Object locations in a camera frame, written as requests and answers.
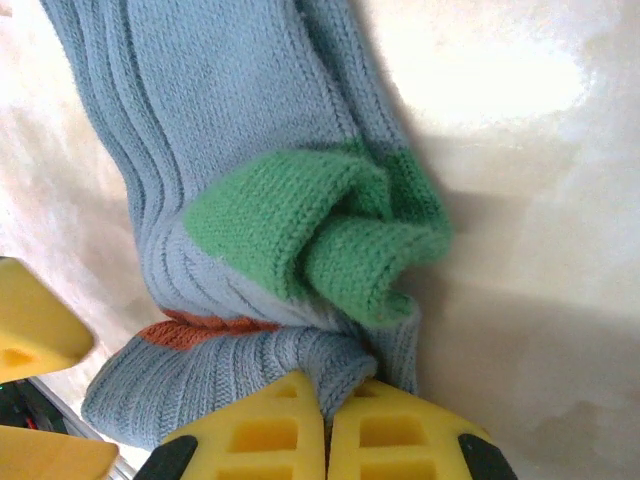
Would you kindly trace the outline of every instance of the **knitted fabric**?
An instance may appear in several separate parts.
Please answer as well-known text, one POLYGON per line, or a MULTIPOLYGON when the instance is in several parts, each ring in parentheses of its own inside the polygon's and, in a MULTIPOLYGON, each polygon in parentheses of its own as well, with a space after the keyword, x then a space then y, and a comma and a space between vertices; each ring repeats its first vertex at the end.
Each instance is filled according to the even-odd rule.
POLYGON ((144 329, 107 361, 82 405, 90 425, 152 449, 173 430, 293 370, 309 376, 323 415, 331 418, 376 370, 375 359, 341 334, 303 327, 276 331, 250 319, 186 319, 191 321, 144 329))
POLYGON ((420 314, 392 285, 441 257, 451 228, 347 1, 42 3, 125 179, 145 282, 181 318, 105 365, 89 423, 150 446, 292 369, 330 418, 373 374, 362 345, 415 393, 420 314))

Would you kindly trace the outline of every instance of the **green knitted fabric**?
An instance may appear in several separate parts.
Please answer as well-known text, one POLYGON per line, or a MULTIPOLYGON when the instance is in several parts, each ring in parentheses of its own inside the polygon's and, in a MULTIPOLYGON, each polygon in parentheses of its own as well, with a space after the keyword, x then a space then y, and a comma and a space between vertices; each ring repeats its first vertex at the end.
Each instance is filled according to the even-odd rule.
POLYGON ((320 294, 364 325, 395 324, 411 303, 393 282, 441 257, 450 227, 424 175, 405 164, 415 163, 410 153, 390 159, 393 178, 359 150, 263 157, 203 192, 185 228, 207 254, 283 300, 320 294))

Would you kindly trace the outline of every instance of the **white surface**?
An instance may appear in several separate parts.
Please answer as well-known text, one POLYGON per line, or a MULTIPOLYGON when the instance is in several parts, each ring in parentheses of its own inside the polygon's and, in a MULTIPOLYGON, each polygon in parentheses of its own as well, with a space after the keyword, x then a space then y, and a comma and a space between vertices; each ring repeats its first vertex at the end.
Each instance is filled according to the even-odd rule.
MULTIPOLYGON (((443 264, 406 278, 425 395, 488 428, 521 480, 640 478, 640 4, 360 4, 457 230, 443 264)), ((0 253, 101 339, 46 378, 77 410, 161 316, 44 14, 23 0, 0 21, 0 253)))

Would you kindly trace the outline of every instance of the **orange stripe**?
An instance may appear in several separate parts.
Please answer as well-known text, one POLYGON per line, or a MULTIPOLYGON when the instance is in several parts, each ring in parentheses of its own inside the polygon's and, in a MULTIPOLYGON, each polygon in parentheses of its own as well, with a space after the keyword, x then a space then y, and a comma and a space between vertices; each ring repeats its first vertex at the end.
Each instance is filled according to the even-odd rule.
POLYGON ((210 338, 222 335, 250 335, 273 332, 280 328, 275 323, 259 322, 248 317, 223 320, 219 317, 199 317, 191 313, 163 310, 171 318, 151 325, 137 336, 154 345, 175 350, 188 350, 210 338))

